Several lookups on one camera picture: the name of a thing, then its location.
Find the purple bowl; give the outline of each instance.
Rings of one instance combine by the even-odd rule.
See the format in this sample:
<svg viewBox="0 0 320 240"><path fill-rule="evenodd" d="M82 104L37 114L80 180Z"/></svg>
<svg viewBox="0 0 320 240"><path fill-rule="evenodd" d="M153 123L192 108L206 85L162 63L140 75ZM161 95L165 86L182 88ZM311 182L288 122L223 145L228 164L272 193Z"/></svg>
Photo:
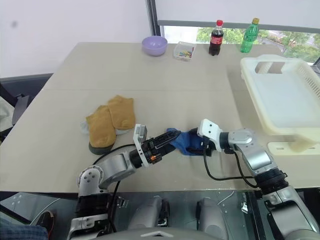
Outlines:
<svg viewBox="0 0 320 240"><path fill-rule="evenodd" d="M162 36L148 36L142 41L142 50L151 56L160 56L167 50L168 41Z"/></svg>

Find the red bottle label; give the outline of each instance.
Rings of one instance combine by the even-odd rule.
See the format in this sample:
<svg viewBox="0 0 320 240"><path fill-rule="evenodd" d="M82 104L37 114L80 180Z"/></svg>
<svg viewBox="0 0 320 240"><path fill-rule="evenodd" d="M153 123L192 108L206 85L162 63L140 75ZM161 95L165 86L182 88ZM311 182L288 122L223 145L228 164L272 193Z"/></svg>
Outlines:
<svg viewBox="0 0 320 240"><path fill-rule="evenodd" d="M222 43L222 36L212 36L211 37L211 43L212 44L221 44Z"/></svg>

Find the person's shoe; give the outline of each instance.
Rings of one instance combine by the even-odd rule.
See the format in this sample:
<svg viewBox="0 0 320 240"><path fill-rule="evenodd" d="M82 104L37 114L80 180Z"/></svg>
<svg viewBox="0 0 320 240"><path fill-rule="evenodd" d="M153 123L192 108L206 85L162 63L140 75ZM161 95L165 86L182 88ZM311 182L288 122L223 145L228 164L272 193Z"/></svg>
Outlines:
<svg viewBox="0 0 320 240"><path fill-rule="evenodd" d="M38 221L36 222L36 225L44 227L48 232L48 239L50 238L50 235L52 233L52 230L54 229L54 222L55 222L55 216L51 211L44 211Z"/></svg>

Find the red bottle cap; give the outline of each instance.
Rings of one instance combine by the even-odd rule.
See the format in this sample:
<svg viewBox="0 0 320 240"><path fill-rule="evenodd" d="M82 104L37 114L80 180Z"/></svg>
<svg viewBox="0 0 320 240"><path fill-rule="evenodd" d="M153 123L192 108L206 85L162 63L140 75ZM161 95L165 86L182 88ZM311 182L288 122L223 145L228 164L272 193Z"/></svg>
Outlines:
<svg viewBox="0 0 320 240"><path fill-rule="evenodd" d="M217 25L218 27L221 27L223 24L224 24L224 21L222 21L222 20L217 20L217 21L216 21L216 25Z"/></svg>

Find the tan sock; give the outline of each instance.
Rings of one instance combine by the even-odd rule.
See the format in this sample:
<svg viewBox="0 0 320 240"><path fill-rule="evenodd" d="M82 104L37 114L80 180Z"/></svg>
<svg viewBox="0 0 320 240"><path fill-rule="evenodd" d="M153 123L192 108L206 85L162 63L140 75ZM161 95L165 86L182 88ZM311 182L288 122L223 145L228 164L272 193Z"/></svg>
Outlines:
<svg viewBox="0 0 320 240"><path fill-rule="evenodd" d="M135 127L134 99L115 96L108 101L112 124L115 129L127 130Z"/></svg>
<svg viewBox="0 0 320 240"><path fill-rule="evenodd" d="M116 141L116 130L113 127L108 106L101 105L97 110L87 116L89 126L90 144L94 148L106 148Z"/></svg>

